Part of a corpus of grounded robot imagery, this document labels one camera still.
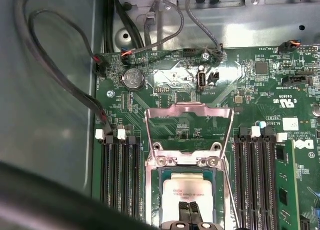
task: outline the ram slot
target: ram slot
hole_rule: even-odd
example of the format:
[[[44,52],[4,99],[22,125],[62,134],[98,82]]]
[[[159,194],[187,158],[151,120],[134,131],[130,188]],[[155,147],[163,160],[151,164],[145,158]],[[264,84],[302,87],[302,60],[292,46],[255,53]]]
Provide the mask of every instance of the ram slot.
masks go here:
[[[266,175],[267,163],[265,160],[266,149],[261,140],[255,143],[255,150],[257,154],[257,177],[258,177],[258,210],[259,210],[259,228],[261,230],[267,230],[267,187],[268,187],[268,175]]]
[[[109,205],[109,187],[110,187],[110,152],[112,144],[101,145],[101,200]]]
[[[258,169],[255,143],[251,143],[247,155],[247,190],[249,194],[250,229],[259,229],[259,203],[258,203]]]
[[[121,146],[121,212],[128,215],[130,199],[130,145],[122,144]]]
[[[246,207],[246,143],[235,143],[234,150],[234,167],[235,167],[235,192],[236,204],[240,221],[240,226],[245,228],[247,226],[247,207]]]
[[[132,216],[140,218],[140,177],[141,172],[141,150],[140,144],[134,144],[132,150]]]
[[[120,146],[119,144],[114,144],[114,147],[110,151],[110,207],[114,209],[119,209],[119,188],[120,188]]]
[[[263,143],[263,161],[265,175],[265,218],[266,229],[276,230],[277,206],[276,206],[276,173],[275,173],[275,144]]]

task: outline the wire bundle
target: wire bundle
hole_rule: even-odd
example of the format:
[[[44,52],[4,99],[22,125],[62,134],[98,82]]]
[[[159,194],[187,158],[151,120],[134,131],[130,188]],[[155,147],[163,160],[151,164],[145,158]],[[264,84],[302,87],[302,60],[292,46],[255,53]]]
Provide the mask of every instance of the wire bundle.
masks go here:
[[[40,44],[39,39],[36,36],[35,32],[35,18],[41,13],[51,13],[58,17],[60,17],[63,21],[69,24],[72,28],[74,28],[83,38],[85,46],[94,61],[100,61],[92,52],[90,48],[89,41],[85,36],[85,33],[78,27],[75,23],[73,23],[70,19],[65,17],[62,14],[59,14],[53,10],[49,9],[41,9],[36,10],[31,13],[29,21],[27,22],[26,18],[26,4],[28,0],[16,0],[14,6],[15,13],[15,22],[18,29],[18,32],[28,47],[31,54],[34,58],[43,66],[43,68],[47,71],[47,73],[53,78],[61,87],[67,90],[70,94],[72,94],[75,98],[77,98],[81,103],[91,109],[96,117],[103,124],[103,130],[105,134],[112,132],[110,123],[108,121],[107,115],[101,105],[101,103],[94,99],[92,96],[83,92],[81,89],[76,87],[68,78],[59,70],[54,61],[49,57],[45,49]]]
[[[171,3],[168,0],[155,0],[155,1],[163,2],[163,3],[167,4],[167,5],[170,5],[171,7],[173,7],[178,12],[178,14],[180,15],[180,18],[181,18],[181,23],[180,23],[180,27],[179,27],[178,31],[176,33],[164,38],[163,40],[160,40],[157,43],[150,44],[150,45],[148,45],[146,47],[142,47],[142,48],[139,48],[139,49],[135,49],[135,50],[131,50],[131,51],[125,52],[125,53],[122,54],[122,56],[125,56],[125,55],[128,55],[128,54],[137,54],[137,53],[146,51],[148,49],[155,48],[155,47],[157,47],[159,45],[162,45],[162,44],[166,43],[167,41],[177,37],[182,32],[182,29],[184,28],[184,24],[185,24],[185,18],[184,18],[184,14],[181,12],[179,7],[176,6],[175,4]]]
[[[142,37],[140,35],[140,32],[137,26],[132,21],[132,19],[128,16],[127,12],[124,10],[119,0],[114,0],[114,4],[118,12],[118,15],[120,16],[129,35],[131,36],[134,48],[136,49],[143,48],[145,44],[144,44],[144,41],[142,40]]]
[[[157,9],[158,9],[158,6],[159,6],[160,2],[158,1],[154,1],[149,12],[155,12]],[[145,41],[145,45],[151,45],[152,42],[151,42],[151,37],[150,37],[150,26],[152,24],[152,20],[147,18],[145,20],[145,23],[144,23],[144,41]]]
[[[115,13],[114,0],[105,0],[104,6],[104,51],[105,53],[114,53],[114,41],[113,41],[113,24]]]
[[[212,40],[212,42],[216,45],[218,53],[222,54],[220,43],[218,42],[214,34],[196,18],[195,14],[191,11],[190,2],[191,0],[185,0],[185,10],[188,16]]]

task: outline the gray metal panel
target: gray metal panel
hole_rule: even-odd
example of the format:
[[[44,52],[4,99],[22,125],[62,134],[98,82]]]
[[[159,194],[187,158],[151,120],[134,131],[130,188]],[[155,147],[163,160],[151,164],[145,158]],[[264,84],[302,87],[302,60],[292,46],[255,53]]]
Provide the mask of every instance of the gray metal panel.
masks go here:
[[[318,3],[301,4],[265,4],[259,6],[238,6],[225,8],[200,9],[193,6],[193,12],[224,44],[224,47],[249,47],[280,45],[289,39],[301,39],[303,44],[320,43],[319,23],[317,22],[320,5]],[[143,24],[148,7],[133,8],[129,14],[143,33]],[[162,49],[213,46],[210,39],[191,21],[185,11],[185,25],[182,33],[167,42]],[[173,34],[180,24],[175,11],[165,10],[157,15],[157,26],[151,27],[152,42]],[[114,35],[123,28],[116,17]]]
[[[0,0],[0,158],[90,194],[88,109],[52,81],[21,44],[13,4]],[[95,0],[30,0],[27,9],[43,7],[70,17],[92,41],[94,8],[101,8]],[[96,24],[101,35],[102,22]],[[91,59],[80,36],[47,14],[39,16],[36,31],[58,67],[89,92]]]

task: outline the red wires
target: red wires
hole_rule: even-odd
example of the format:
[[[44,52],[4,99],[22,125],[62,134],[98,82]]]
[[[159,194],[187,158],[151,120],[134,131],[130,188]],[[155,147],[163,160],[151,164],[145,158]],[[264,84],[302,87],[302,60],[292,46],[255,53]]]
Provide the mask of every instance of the red wires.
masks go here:
[[[124,57],[124,56],[126,56],[126,55],[128,55],[128,54],[132,54],[132,51],[130,50],[130,51],[127,51],[127,52],[121,54],[121,57]]]
[[[100,63],[100,62],[101,62],[100,59],[99,59],[98,57],[96,57],[96,56],[93,57],[93,60],[94,60],[95,62],[97,62],[97,63]]]
[[[301,43],[298,43],[298,42],[294,42],[294,41],[290,41],[291,44],[295,45],[295,46],[300,46]]]

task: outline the integrated circuit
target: integrated circuit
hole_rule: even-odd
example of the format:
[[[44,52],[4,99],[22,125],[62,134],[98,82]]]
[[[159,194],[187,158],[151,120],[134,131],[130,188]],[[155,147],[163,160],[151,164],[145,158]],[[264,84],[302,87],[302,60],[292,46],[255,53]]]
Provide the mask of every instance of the integrated circuit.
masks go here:
[[[268,63],[266,62],[257,62],[255,63],[255,73],[256,74],[268,74]]]
[[[242,97],[242,96],[236,96],[236,97],[234,97],[234,102],[236,103],[236,104],[243,104],[243,102],[244,102],[244,98]]]

